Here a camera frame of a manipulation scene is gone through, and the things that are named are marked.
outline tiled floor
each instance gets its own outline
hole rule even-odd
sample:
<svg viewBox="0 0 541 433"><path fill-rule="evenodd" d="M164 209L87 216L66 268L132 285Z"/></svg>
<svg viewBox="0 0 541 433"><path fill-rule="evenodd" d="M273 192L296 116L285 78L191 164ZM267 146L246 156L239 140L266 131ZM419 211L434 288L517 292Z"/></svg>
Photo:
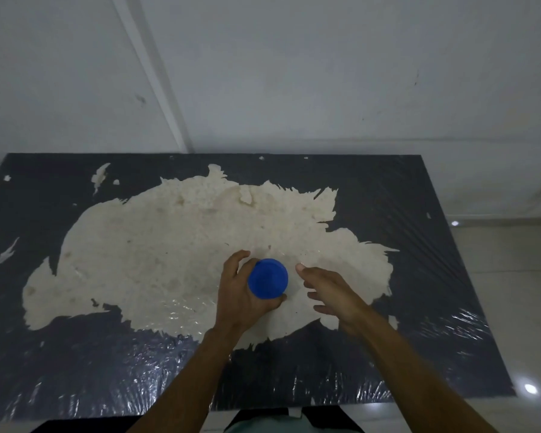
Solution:
<svg viewBox="0 0 541 433"><path fill-rule="evenodd" d="M516 398L470 400L501 432L541 432L541 226L452 229L498 347ZM537 387L537 395L525 384ZM394 404L344 407L365 432L408 432ZM211 413L203 430L224 428L234 414ZM37 423L0 424L25 433Z"/></svg>

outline forearm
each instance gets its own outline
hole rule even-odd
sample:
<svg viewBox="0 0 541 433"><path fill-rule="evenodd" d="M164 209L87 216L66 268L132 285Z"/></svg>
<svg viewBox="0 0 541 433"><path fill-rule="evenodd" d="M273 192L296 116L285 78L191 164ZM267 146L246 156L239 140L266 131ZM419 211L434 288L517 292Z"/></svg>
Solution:
<svg viewBox="0 0 541 433"><path fill-rule="evenodd" d="M239 337L231 328L207 331L188 364L129 433L198 432Z"/></svg>
<svg viewBox="0 0 541 433"><path fill-rule="evenodd" d="M374 310L355 328L413 432L495 431Z"/></svg>

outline gray wall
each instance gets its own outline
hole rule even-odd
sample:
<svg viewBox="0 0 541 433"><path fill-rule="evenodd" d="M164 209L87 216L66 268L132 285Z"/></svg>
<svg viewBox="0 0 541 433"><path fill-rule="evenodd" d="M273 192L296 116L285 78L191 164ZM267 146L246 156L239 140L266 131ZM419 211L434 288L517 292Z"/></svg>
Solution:
<svg viewBox="0 0 541 433"><path fill-rule="evenodd" d="M191 150L420 153L447 214L541 216L541 0L134 5ZM111 0L0 0L0 158L177 151L137 54Z"/></svg>

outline round blue container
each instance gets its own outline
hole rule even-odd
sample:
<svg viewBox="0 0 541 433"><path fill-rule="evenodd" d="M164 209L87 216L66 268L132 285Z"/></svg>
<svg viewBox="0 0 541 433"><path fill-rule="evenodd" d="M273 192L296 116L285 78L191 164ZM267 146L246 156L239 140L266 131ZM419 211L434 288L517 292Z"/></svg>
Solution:
<svg viewBox="0 0 541 433"><path fill-rule="evenodd" d="M287 289L289 274L281 262L265 258L254 265L249 275L249 289L260 299L278 298Z"/></svg>

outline peeled surface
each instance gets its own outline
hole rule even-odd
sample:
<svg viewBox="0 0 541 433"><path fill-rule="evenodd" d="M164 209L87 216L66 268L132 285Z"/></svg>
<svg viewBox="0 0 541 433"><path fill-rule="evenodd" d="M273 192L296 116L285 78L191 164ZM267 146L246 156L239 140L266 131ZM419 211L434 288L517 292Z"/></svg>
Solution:
<svg viewBox="0 0 541 433"><path fill-rule="evenodd" d="M216 316L223 262L239 249L275 258L289 271L287 300L240 339L237 349L284 337L320 318L334 316L317 304L294 266L339 272L367 303L389 294L392 266L380 244L361 243L348 229L326 232L335 217L337 190L299 193L270 182L260 186L228 181L221 168L207 177L162 183L127 202L115 199L86 210L65 237L57 274L48 259L22 292L31 330L57 316L122 310L134 330L190 335L201 341Z"/></svg>

